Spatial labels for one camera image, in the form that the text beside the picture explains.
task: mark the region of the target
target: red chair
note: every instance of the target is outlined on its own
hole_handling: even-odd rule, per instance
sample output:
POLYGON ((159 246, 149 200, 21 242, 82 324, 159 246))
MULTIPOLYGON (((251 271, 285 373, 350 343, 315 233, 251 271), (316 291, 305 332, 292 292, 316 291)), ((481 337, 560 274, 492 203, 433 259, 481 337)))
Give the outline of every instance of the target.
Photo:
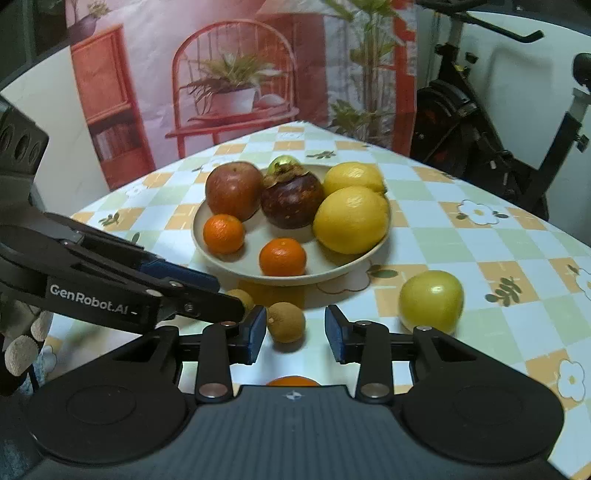
POLYGON ((299 113, 294 105, 295 69, 296 60, 290 45, 281 33, 269 25, 255 20, 229 20, 202 28, 187 38, 174 55, 174 130, 165 137, 177 139, 178 155, 184 158, 187 137, 210 134, 214 145, 217 145, 221 132, 263 129, 295 120, 299 113), (261 85, 261 96, 274 93, 283 98, 284 103, 225 118, 207 112, 207 98, 200 99, 196 104, 196 98, 187 85, 205 78, 197 66, 204 60, 217 60, 228 53, 236 56, 256 54, 260 60, 281 70, 281 76, 271 77, 261 85))

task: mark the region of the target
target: white flower print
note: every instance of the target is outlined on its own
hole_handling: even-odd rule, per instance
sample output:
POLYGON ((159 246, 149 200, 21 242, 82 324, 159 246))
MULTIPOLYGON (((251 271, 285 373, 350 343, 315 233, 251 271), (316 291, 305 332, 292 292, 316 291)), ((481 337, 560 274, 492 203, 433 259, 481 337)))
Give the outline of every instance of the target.
POLYGON ((125 194, 128 198, 137 197, 140 193, 146 190, 148 187, 142 183, 138 185, 133 185, 131 188, 125 191, 125 194))
POLYGON ((577 402, 583 401, 585 398, 584 378, 585 371, 580 363, 562 360, 558 368, 558 393, 564 398, 572 398, 577 402))
POLYGON ((464 200, 457 206, 460 213, 468 216, 468 218, 477 225, 496 225, 499 219, 495 216, 494 210, 483 203, 474 203, 471 200, 464 200))
POLYGON ((361 266, 355 268, 353 271, 316 284, 318 289, 324 293, 331 295, 338 295, 346 291, 362 291, 369 287, 368 270, 371 267, 369 260, 363 262, 361 266))
POLYGON ((44 345, 41 349, 41 360, 46 373, 53 372, 57 364, 57 355, 53 353, 51 345, 44 345))
POLYGON ((304 136, 301 132, 279 132, 277 140, 298 140, 304 136))
POLYGON ((589 300, 591 300, 591 274, 589 274, 586 270, 579 268, 579 273, 574 278, 577 282, 577 285, 589 300))

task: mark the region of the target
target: printed wall poster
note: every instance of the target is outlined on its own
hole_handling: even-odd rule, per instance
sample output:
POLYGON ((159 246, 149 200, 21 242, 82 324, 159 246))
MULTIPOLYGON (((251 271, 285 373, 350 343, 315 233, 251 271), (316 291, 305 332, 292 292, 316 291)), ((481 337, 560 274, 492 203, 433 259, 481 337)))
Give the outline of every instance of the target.
POLYGON ((80 101, 112 190, 292 120, 408 153, 413 0, 67 1, 80 101))

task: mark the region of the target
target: red apple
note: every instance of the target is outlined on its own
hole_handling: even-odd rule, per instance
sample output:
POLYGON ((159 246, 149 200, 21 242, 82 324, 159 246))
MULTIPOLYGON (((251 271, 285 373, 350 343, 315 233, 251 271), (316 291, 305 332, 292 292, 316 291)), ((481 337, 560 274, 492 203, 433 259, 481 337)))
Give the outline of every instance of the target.
POLYGON ((262 173, 252 163, 234 161, 216 167, 205 182, 205 199, 214 215, 226 213, 241 222, 261 204, 262 173))

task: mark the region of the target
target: apple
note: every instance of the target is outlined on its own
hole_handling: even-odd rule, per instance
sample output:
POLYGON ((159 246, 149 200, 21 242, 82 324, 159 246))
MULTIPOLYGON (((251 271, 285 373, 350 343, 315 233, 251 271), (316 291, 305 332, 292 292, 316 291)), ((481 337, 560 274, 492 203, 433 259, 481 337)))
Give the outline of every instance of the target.
POLYGON ((262 173, 252 163, 234 161, 216 167, 205 182, 205 199, 214 215, 248 220, 261 204, 262 173))
POLYGON ((398 306, 400 321, 408 330, 429 325, 452 333, 464 308, 464 289, 451 273, 428 270, 402 286, 398 306))

